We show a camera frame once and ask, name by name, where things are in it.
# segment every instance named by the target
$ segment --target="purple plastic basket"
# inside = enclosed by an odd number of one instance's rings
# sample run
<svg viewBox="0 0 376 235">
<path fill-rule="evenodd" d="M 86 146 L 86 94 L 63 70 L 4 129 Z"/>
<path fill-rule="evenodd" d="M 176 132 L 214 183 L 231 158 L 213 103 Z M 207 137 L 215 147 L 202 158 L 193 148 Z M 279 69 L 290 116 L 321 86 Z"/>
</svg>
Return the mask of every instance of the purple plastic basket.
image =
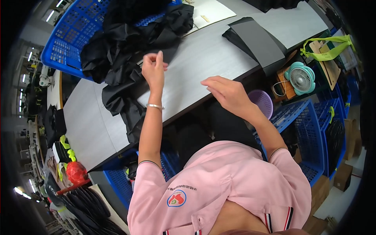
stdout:
<svg viewBox="0 0 376 235">
<path fill-rule="evenodd" d="M 273 102 L 268 93 L 262 90 L 253 90 L 248 93 L 248 98 L 260 108 L 265 117 L 268 119 L 271 118 L 273 114 Z"/>
</svg>

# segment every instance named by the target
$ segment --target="pink polo shirt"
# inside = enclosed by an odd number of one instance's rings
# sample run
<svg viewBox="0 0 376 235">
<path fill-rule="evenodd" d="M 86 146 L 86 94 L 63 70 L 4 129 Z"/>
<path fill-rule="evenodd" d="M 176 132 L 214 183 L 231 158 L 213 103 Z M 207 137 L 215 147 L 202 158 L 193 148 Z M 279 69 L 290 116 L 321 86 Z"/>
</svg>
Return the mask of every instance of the pink polo shirt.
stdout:
<svg viewBox="0 0 376 235">
<path fill-rule="evenodd" d="M 216 141 L 168 182 L 156 164 L 138 166 L 129 230 L 132 235 L 207 235 L 226 200 L 259 217 L 271 233 L 301 229 L 311 211 L 311 188 L 287 149 L 265 162 L 256 149 Z"/>
</svg>

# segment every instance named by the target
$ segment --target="red plastic bag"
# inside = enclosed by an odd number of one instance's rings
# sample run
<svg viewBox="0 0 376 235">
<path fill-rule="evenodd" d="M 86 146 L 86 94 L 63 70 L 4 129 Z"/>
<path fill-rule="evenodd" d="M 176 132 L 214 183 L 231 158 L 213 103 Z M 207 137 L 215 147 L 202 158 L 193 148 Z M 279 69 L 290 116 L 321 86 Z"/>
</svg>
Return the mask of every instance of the red plastic bag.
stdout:
<svg viewBox="0 0 376 235">
<path fill-rule="evenodd" d="M 70 182 L 78 184 L 88 178 L 88 172 L 79 162 L 69 162 L 67 165 L 67 175 Z"/>
</svg>

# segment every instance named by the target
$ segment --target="hand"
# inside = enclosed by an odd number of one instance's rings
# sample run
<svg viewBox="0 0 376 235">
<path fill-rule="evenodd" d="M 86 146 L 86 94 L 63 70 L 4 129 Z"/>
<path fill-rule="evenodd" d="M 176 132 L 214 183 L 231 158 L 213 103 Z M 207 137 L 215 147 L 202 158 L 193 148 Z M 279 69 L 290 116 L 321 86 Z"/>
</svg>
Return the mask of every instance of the hand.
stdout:
<svg viewBox="0 0 376 235">
<path fill-rule="evenodd" d="M 249 100 L 240 82 L 214 76 L 201 81 L 201 84 L 207 86 L 208 91 L 213 94 L 224 109 L 238 117 L 246 120 L 250 113 L 259 110 L 258 106 Z"/>
<path fill-rule="evenodd" d="M 167 71 L 167 63 L 163 63 L 163 53 L 149 53 L 144 55 L 142 75 L 149 84 L 150 93 L 162 94 L 164 86 L 164 71 Z"/>
</svg>

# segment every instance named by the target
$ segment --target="silver bracelet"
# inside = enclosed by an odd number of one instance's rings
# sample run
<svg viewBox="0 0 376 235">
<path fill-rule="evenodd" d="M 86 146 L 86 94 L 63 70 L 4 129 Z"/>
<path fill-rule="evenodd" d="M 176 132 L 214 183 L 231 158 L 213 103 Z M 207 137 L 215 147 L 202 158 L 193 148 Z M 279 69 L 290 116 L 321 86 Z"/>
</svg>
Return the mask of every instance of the silver bracelet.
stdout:
<svg viewBox="0 0 376 235">
<path fill-rule="evenodd" d="M 146 104 L 146 107 L 149 106 L 149 107 L 156 107 L 156 108 L 159 108 L 160 110 L 163 110 L 165 109 L 164 106 L 161 106 L 161 105 L 153 105 L 153 104 Z"/>
</svg>

